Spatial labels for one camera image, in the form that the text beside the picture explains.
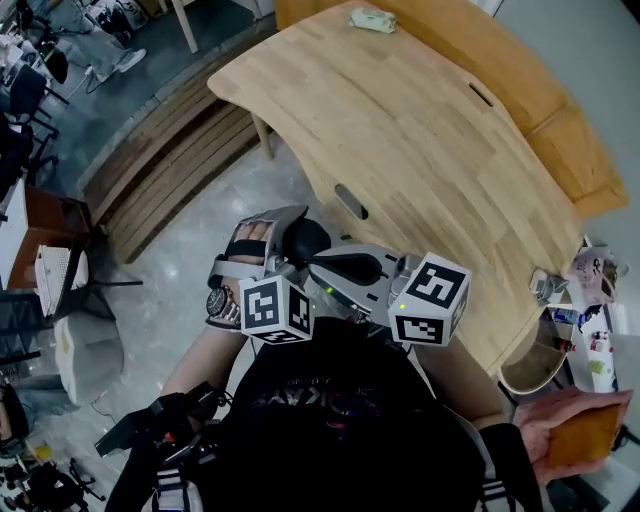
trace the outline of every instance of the black strap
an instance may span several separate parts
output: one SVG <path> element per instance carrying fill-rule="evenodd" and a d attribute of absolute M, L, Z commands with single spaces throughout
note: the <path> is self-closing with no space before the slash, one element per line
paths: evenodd
<path fill-rule="evenodd" d="M 232 242 L 227 247 L 224 255 L 227 258 L 231 256 L 256 256 L 264 257 L 267 242 L 263 240 L 238 240 Z"/>

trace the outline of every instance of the person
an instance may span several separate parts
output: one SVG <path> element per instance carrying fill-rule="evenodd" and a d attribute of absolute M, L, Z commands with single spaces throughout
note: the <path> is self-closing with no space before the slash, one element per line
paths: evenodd
<path fill-rule="evenodd" d="M 0 452 L 19 454 L 21 441 L 39 420 L 76 409 L 59 375 L 28 377 L 0 386 Z"/>
<path fill-rule="evenodd" d="M 144 49 L 124 49 L 115 37 L 89 21 L 76 0 L 28 0 L 28 4 L 60 39 L 80 50 L 101 83 L 116 71 L 127 72 L 147 54 Z"/>
<path fill-rule="evenodd" d="M 268 234 L 267 223 L 254 222 L 234 241 Z M 236 280 L 222 285 L 239 296 Z M 220 423 L 215 464 L 185 468 L 205 510 L 248 503 L 542 510 L 519 430 L 464 345 L 415 346 L 436 399 L 404 350 L 368 331 L 319 317 L 311 341 L 262 347 Z M 241 333 L 207 327 L 162 394 L 204 381 L 224 390 L 245 343 Z M 132 450 L 106 510 L 151 510 L 160 462 L 150 445 Z M 506 506 L 491 508 L 499 499 Z"/>

